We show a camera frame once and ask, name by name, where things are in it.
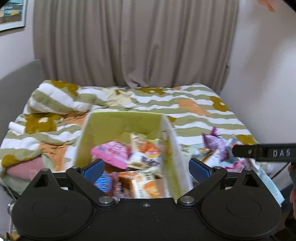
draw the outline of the cable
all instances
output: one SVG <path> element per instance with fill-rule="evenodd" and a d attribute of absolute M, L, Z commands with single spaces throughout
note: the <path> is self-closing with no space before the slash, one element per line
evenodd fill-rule
<path fill-rule="evenodd" d="M 286 167 L 287 167 L 287 165 L 289 165 L 289 162 L 286 164 L 286 165 L 284 165 L 284 167 L 283 168 L 281 168 L 271 179 L 274 179 L 278 174 L 280 174 L 280 172 L 282 171 L 282 170 L 284 170 Z"/>

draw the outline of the curtain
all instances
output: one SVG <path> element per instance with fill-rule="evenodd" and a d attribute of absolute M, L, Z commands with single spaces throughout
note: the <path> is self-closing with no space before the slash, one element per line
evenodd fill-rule
<path fill-rule="evenodd" d="M 51 79 L 175 87 L 226 80 L 238 0 L 38 0 L 34 52 Z"/>

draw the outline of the bed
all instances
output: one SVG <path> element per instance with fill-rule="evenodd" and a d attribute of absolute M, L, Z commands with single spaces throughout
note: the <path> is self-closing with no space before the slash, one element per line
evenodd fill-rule
<path fill-rule="evenodd" d="M 71 167 L 77 137 L 90 111 L 165 114 L 177 133 L 178 143 L 183 145 L 203 144 L 202 134 L 209 134 L 213 127 L 226 140 L 235 136 L 245 145 L 256 143 L 220 97 L 202 84 L 137 90 L 116 86 L 81 87 L 45 80 L 40 60 L 8 78 L 14 82 L 10 83 L 7 78 L 0 81 L 1 109 L 6 108 L 5 119 L 1 122 L 4 139 L 0 147 L 0 169 L 2 184 L 18 193 L 23 192 L 36 173 L 20 173 L 20 168 L 15 167 L 28 165 L 35 159 L 39 162 L 31 162 L 31 165 L 47 167 L 54 172 Z M 4 83 L 10 83 L 10 86 L 3 86 Z M 7 90 L 19 93 L 12 96 Z"/>

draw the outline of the pink snack bag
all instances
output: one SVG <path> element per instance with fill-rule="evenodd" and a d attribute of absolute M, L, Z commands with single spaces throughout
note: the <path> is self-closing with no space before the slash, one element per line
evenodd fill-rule
<path fill-rule="evenodd" d="M 91 155 L 120 169 L 127 168 L 130 152 L 129 148 L 116 141 L 111 141 L 91 149 Z"/>

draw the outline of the snack bag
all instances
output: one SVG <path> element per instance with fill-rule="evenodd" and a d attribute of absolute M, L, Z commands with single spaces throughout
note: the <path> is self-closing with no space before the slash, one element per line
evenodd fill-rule
<path fill-rule="evenodd" d="M 218 133 L 218 129 L 214 127 L 210 134 L 202 134 L 205 147 L 211 151 L 220 150 L 219 156 L 221 160 L 228 158 L 228 152 L 225 150 L 226 142 L 224 138 Z"/>
<path fill-rule="evenodd" d="M 158 148 L 151 142 L 145 140 L 142 135 L 131 133 L 131 151 L 132 153 L 141 152 L 149 158 L 156 158 L 160 156 Z"/>
<path fill-rule="evenodd" d="M 143 135 L 131 133 L 131 151 L 133 154 L 129 158 L 128 167 L 140 170 L 150 169 L 156 176 L 163 177 L 162 158 L 156 145 L 145 140 Z"/>
<path fill-rule="evenodd" d="M 165 144 L 162 139 L 153 139 L 148 140 L 150 143 L 152 143 L 160 152 L 161 159 L 165 160 Z"/>
<path fill-rule="evenodd" d="M 112 190 L 113 198 L 116 201 L 119 201 L 119 199 L 124 198 L 125 195 L 122 190 L 121 182 L 119 181 L 118 174 L 117 174 L 117 172 L 112 172 L 109 175 L 113 179 L 113 190 Z"/>
<path fill-rule="evenodd" d="M 185 157 L 186 162 L 188 162 L 192 157 L 203 161 L 203 159 L 207 156 L 207 154 L 211 151 L 208 148 L 204 148 L 204 145 L 184 145 L 180 144 L 180 148 L 182 150 L 182 154 Z"/>
<path fill-rule="evenodd" d="M 162 159 L 160 156 L 156 158 L 148 158 L 146 154 L 142 152 L 135 152 L 129 158 L 128 167 L 140 170 L 150 170 L 156 176 L 162 178 L 161 174 Z"/>
<path fill-rule="evenodd" d="M 202 162 L 207 164 L 209 167 L 221 166 L 219 154 L 220 152 L 218 149 L 216 151 L 209 152 Z"/>
<path fill-rule="evenodd" d="M 96 158 L 100 158 L 104 162 L 120 169 L 127 168 L 130 153 L 131 151 L 129 148 L 116 141 L 111 141 L 103 145 L 96 146 L 91 150 L 91 155 L 95 156 Z"/>
<path fill-rule="evenodd" d="M 113 181 L 112 178 L 106 173 L 103 173 L 100 178 L 96 180 L 94 185 L 107 195 L 112 196 Z"/>
<path fill-rule="evenodd" d="M 160 193 L 157 189 L 155 178 L 152 172 L 119 172 L 118 176 L 128 180 L 133 198 L 160 198 Z"/>

